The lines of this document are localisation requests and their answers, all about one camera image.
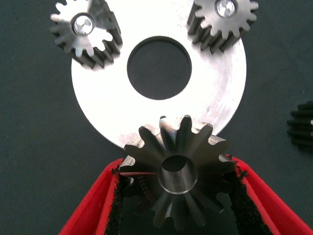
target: washer hole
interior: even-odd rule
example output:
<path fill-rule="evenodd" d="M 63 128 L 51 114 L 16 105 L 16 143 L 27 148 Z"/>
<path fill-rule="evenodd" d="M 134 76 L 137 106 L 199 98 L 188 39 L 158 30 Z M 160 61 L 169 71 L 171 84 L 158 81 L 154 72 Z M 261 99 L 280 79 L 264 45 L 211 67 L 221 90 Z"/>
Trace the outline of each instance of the washer hole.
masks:
<path fill-rule="evenodd" d="M 186 49 L 168 37 L 152 37 L 131 52 L 127 74 L 134 89 L 155 100 L 176 96 L 188 84 L 192 71 Z"/>

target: spur gear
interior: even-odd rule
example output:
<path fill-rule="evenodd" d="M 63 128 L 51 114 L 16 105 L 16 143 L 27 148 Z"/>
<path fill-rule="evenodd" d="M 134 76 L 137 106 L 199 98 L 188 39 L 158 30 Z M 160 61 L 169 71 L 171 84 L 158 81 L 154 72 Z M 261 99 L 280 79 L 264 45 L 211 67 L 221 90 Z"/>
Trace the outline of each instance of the spur gear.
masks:
<path fill-rule="evenodd" d="M 181 231 L 188 215 L 203 226 L 202 209 L 223 210 L 216 195 L 232 191 L 224 173 L 232 172 L 235 163 L 222 155 L 227 142 L 212 135 L 210 124 L 192 123 L 189 116 L 178 123 L 180 126 L 172 125 L 161 117 L 159 130 L 140 127 L 140 137 L 124 148 L 128 157 L 120 174 L 128 177 L 124 195 L 141 198 L 136 214 L 152 209 L 155 227 L 171 217 L 175 229 Z"/>
<path fill-rule="evenodd" d="M 73 59 L 93 68 L 104 67 L 105 60 L 113 62 L 119 54 L 121 32 L 115 15 L 104 0 L 67 0 L 56 3 L 60 14 L 51 14 L 56 25 L 50 31 L 55 43 Z"/>
<path fill-rule="evenodd" d="M 259 4 L 250 0 L 194 0 L 188 24 L 193 43 L 201 49 L 224 51 L 250 30 Z"/>
<path fill-rule="evenodd" d="M 291 142 L 300 150 L 313 153 L 313 101 L 298 105 L 298 110 L 292 111 L 291 115 L 294 119 L 287 121 L 291 126 L 288 130 Z"/>

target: red plastic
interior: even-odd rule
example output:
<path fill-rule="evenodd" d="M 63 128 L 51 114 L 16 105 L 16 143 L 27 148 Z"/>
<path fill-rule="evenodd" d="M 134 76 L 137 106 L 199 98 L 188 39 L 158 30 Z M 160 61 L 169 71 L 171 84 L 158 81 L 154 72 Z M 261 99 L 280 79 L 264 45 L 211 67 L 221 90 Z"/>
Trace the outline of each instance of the red plastic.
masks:
<path fill-rule="evenodd" d="M 313 235 L 313 230 L 246 163 L 232 160 L 237 162 L 237 176 L 240 170 L 247 171 L 243 178 L 247 194 L 274 235 Z"/>
<path fill-rule="evenodd" d="M 109 164 L 79 204 L 60 235 L 103 235 L 107 228 L 115 189 L 119 182 L 118 168 L 124 159 Z"/>
<path fill-rule="evenodd" d="M 240 171 L 247 171 L 247 176 L 243 178 L 247 194 L 274 235 L 313 235 L 313 230 L 246 163 L 237 158 L 232 159 L 237 162 L 237 176 Z M 112 170 L 122 161 L 119 159 L 105 168 L 60 235 L 105 234 L 119 182 L 119 175 L 112 174 Z"/>

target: metal washer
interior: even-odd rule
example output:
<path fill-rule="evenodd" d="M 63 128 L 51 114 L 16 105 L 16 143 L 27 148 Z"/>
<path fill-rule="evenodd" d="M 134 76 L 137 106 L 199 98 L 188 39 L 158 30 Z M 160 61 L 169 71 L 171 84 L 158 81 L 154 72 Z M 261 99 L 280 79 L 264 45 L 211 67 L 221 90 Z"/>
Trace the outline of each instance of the metal washer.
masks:
<path fill-rule="evenodd" d="M 72 60 L 72 81 L 78 103 L 90 123 L 108 140 L 124 147 L 146 123 L 158 127 L 158 118 L 176 120 L 185 114 L 193 121 L 211 123 L 217 135 L 230 121 L 246 82 L 246 55 L 239 40 L 224 53 L 201 51 L 187 34 L 193 0 L 108 0 L 119 19 L 123 46 L 114 64 L 93 70 Z M 192 74 L 178 95 L 153 100 L 139 94 L 127 75 L 128 58 L 141 41 L 165 36 L 189 53 Z"/>

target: screw head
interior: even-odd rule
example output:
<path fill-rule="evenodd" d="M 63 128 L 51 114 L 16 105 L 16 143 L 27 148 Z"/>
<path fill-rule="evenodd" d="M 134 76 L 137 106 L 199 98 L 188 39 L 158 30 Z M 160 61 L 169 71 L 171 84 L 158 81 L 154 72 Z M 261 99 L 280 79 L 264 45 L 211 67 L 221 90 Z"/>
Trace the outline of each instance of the screw head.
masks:
<path fill-rule="evenodd" d="M 73 24 L 74 32 L 79 36 L 85 36 L 92 32 L 93 22 L 90 17 L 82 15 L 75 19 Z"/>
<path fill-rule="evenodd" d="M 232 0 L 218 0 L 215 3 L 217 13 L 226 18 L 236 13 L 236 5 Z"/>

